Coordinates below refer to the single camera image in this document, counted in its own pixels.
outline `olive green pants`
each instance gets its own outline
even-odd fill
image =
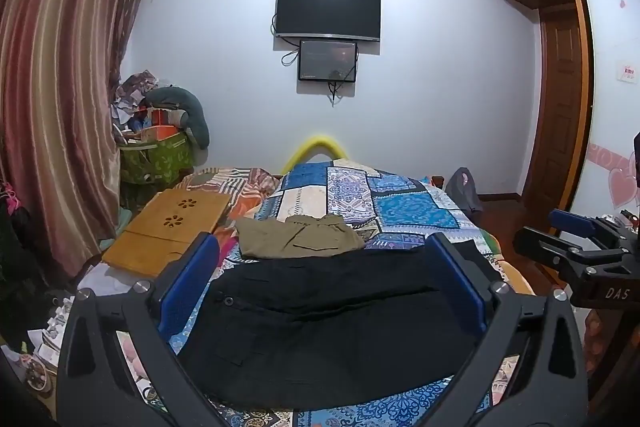
[[[320,219],[289,216],[284,223],[273,218],[258,221],[241,217],[236,230],[243,257],[330,257],[364,247],[362,238],[342,216],[334,214]]]

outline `blue patterned quilt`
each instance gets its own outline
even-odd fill
[[[365,248],[408,249],[425,237],[443,232],[452,243],[472,239],[478,250],[502,272],[482,232],[453,201],[425,178],[413,180],[348,160],[297,165],[255,214],[255,219],[292,215],[322,217],[338,214],[364,239]],[[256,263],[232,248],[212,279],[240,263]],[[176,353],[186,342],[209,285],[184,331],[174,335]],[[321,411],[239,412],[214,403],[230,427],[412,427],[440,396],[450,378],[369,403]],[[487,394],[478,410],[490,407]]]

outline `bedsheet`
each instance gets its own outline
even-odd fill
[[[229,194],[231,199],[214,235],[224,245],[235,231],[236,219],[261,204],[278,186],[278,179],[263,169],[209,168],[189,174],[175,188]]]
[[[255,211],[255,219],[275,217],[284,221],[292,215],[322,217],[341,215],[366,242],[366,248],[408,249],[422,245],[428,235],[443,232],[452,243],[473,240],[478,250],[508,280],[498,264],[502,257],[492,252],[478,229],[441,189],[428,178],[414,180],[359,165],[348,160],[297,165],[286,174],[276,191]],[[212,280],[241,263],[258,263],[241,256],[237,239],[223,248],[222,263]],[[209,288],[207,284],[184,330],[174,335],[170,346],[178,353],[188,339]],[[401,367],[403,360],[397,353]],[[494,394],[488,393],[478,410],[487,409],[499,399],[515,360],[505,359],[494,381]],[[418,389],[369,403],[321,411],[237,411],[228,405],[212,403],[230,427],[412,427],[437,400],[451,377]],[[162,404],[151,390],[150,405]]]

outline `striped curtain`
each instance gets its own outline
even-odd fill
[[[69,275],[118,221],[109,93],[135,1],[3,0],[2,174]]]

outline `pink heart sticker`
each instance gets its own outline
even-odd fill
[[[614,208],[630,203],[636,197],[638,187],[633,176],[625,176],[621,169],[611,169],[609,172],[609,194]]]

